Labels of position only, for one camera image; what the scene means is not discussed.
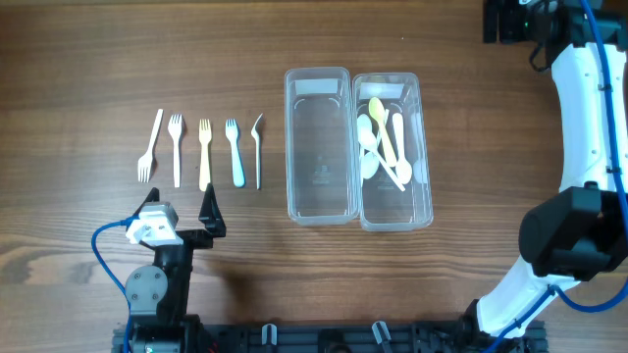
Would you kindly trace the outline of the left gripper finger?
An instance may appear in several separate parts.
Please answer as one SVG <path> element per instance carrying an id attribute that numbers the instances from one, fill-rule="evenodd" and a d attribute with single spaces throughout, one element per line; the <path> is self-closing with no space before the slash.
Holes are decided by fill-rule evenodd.
<path id="1" fill-rule="evenodd" d="M 218 207 L 215 189 L 212 183 L 206 185 L 198 220 L 207 230 L 224 230 L 225 222 Z"/>
<path id="2" fill-rule="evenodd" d="M 141 209 L 150 202 L 158 202 L 160 200 L 160 191 L 157 187 L 152 187 L 143 202 L 139 205 L 136 211 L 132 214 L 134 217 L 137 217 L 141 211 Z"/>

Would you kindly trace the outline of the white plastic fork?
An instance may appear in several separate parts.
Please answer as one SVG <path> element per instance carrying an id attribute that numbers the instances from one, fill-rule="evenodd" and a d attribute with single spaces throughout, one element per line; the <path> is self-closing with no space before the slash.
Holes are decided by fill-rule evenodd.
<path id="1" fill-rule="evenodd" d="M 173 139 L 173 178 L 174 187 L 181 186 L 181 139 L 183 136 L 183 115 L 173 114 L 168 123 L 168 132 Z"/>

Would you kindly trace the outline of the yellow plastic fork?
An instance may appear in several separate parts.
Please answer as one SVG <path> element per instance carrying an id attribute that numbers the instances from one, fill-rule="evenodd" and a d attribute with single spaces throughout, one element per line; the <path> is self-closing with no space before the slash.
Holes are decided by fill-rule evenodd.
<path id="1" fill-rule="evenodd" d="M 211 182 L 209 145 L 212 140 L 212 130 L 210 121 L 201 119 L 199 121 L 199 141 L 201 144 L 201 157 L 199 166 L 199 189 L 205 191 Z"/>

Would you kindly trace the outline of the light blue spork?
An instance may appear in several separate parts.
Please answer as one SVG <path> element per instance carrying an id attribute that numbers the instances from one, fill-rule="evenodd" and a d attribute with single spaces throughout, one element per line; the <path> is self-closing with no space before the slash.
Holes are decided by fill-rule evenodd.
<path id="1" fill-rule="evenodd" d="M 244 187 L 245 177 L 238 150 L 239 130 L 234 119 L 226 120 L 226 137 L 231 144 L 233 182 L 236 187 Z"/>

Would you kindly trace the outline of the yellow plastic spoon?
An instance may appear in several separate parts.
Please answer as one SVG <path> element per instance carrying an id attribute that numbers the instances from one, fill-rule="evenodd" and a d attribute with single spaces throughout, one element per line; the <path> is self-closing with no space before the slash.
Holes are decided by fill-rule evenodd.
<path id="1" fill-rule="evenodd" d="M 381 143 L 385 154 L 386 164 L 394 168 L 396 165 L 396 157 L 394 154 L 393 146 L 387 131 L 385 117 L 387 116 L 386 109 L 382 101 L 378 97 L 372 97 L 368 104 L 370 117 L 378 125 L 378 133 L 381 137 Z"/>

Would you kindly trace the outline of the white slim-handled spoon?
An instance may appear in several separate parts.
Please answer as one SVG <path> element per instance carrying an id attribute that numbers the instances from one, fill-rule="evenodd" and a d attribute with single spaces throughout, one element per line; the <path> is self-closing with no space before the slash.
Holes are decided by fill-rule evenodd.
<path id="1" fill-rule="evenodd" d="M 368 127 L 369 125 L 366 124 L 367 118 L 368 116 L 366 114 L 361 114 L 357 119 L 358 126 Z M 362 154 L 362 156 L 360 157 L 362 179 L 369 179 L 373 177 L 374 174 L 377 172 L 380 166 L 380 162 L 372 152 L 366 151 L 363 147 L 360 148 L 360 153 Z"/>

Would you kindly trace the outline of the white wide-handled spoon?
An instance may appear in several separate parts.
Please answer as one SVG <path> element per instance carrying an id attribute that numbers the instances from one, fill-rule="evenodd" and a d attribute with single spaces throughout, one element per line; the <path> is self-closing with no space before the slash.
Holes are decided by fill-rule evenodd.
<path id="1" fill-rule="evenodd" d="M 397 177 L 402 184 L 408 184 L 412 178 L 412 167 L 405 157 L 404 126 L 401 113 L 392 115 L 392 124 L 398 153 L 398 161 L 395 168 Z"/>

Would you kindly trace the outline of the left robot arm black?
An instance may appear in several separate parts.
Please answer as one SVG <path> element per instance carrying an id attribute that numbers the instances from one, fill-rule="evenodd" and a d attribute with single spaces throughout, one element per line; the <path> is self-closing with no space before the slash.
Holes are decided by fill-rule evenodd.
<path id="1" fill-rule="evenodd" d="M 227 227 L 214 186 L 205 186 L 198 229 L 177 230 L 179 217 L 152 188 L 127 221 L 132 244 L 154 252 L 153 263 L 134 270 L 125 284 L 130 306 L 123 335 L 123 352 L 217 352 L 219 345 L 200 318 L 187 311 L 193 251 L 211 249 Z"/>

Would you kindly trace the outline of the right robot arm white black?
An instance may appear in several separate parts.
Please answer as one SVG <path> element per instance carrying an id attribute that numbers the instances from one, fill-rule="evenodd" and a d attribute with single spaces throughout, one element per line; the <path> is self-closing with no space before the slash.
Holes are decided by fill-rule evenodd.
<path id="1" fill-rule="evenodd" d="M 627 256 L 627 23 L 599 1 L 496 0 L 484 5 L 483 39 L 545 55 L 563 141 L 558 193 L 525 215 L 517 261 L 462 320 L 468 338 L 499 341 Z"/>

